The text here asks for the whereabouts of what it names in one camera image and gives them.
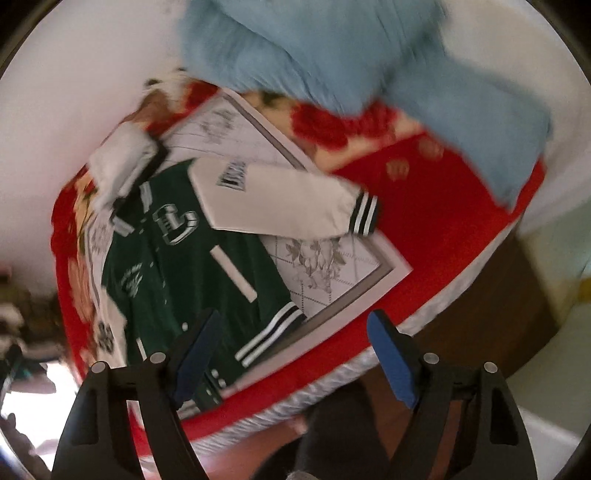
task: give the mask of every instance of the white leather sleeve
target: white leather sleeve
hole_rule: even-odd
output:
[[[337,177],[200,157],[189,178],[217,230],[312,240],[375,229],[377,197]]]

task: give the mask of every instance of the white wall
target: white wall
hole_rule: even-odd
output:
[[[550,343],[508,380],[538,477],[551,480],[591,423],[591,304],[575,307]]]
[[[176,53],[161,0],[63,0],[0,80],[0,262],[54,288],[50,216],[63,186]]]
[[[591,200],[524,236],[522,244],[556,319],[563,323],[591,260]]]

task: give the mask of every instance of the clothing pile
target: clothing pile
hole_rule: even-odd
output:
[[[258,235],[368,236],[378,199],[344,179],[208,156],[137,180],[138,165],[163,150],[125,122],[89,162],[115,230],[102,270],[102,342],[112,367],[136,364],[170,349],[201,310],[215,308],[224,338],[193,399],[206,411],[306,321]]]

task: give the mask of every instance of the varsity jacket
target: varsity jacket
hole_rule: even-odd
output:
[[[194,396],[201,411],[221,403],[224,388],[306,319],[291,301],[258,235],[216,230],[207,221],[201,198],[191,182],[195,172],[191,172],[190,180],[187,169],[208,160],[179,163],[140,186],[114,219],[115,233],[102,274],[106,297],[102,303],[109,310],[104,316],[110,322],[103,329],[109,329],[113,339],[107,342],[110,352],[103,348],[102,359],[116,364],[112,366],[135,364],[154,352],[168,350],[204,308],[212,307],[221,313],[223,339]],[[255,188],[249,183],[249,169],[253,166],[236,176],[241,166],[224,163],[215,189],[240,192],[235,190],[238,181],[242,182],[242,193],[254,195]],[[362,202],[368,205],[364,210],[369,212],[373,198],[347,181],[309,176],[314,189],[336,190],[335,198],[340,202],[282,212],[290,228],[298,223],[306,225],[314,211],[322,218],[326,211],[334,210],[338,212],[335,218],[339,218],[332,227],[335,235],[345,234],[350,225],[361,233],[372,232],[377,209],[373,209],[371,218],[367,212],[361,216],[359,212]],[[305,192],[303,179],[298,178],[298,183]],[[327,182],[316,184],[318,179]],[[297,185],[292,183],[291,187],[293,190],[284,194],[300,195],[299,204]]]

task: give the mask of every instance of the floral drawing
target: floral drawing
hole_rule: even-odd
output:
[[[223,108],[214,110],[206,116],[199,126],[207,135],[207,141],[221,144],[223,139],[234,129],[233,120],[236,115],[236,113]]]
[[[78,317],[83,323],[91,322],[95,306],[90,299],[89,275],[84,258],[78,256],[68,260],[68,280],[72,289],[72,304]]]
[[[292,240],[286,247],[297,271],[296,279],[308,288],[331,293],[330,281],[339,278],[340,269],[346,264],[340,251],[340,239]]]

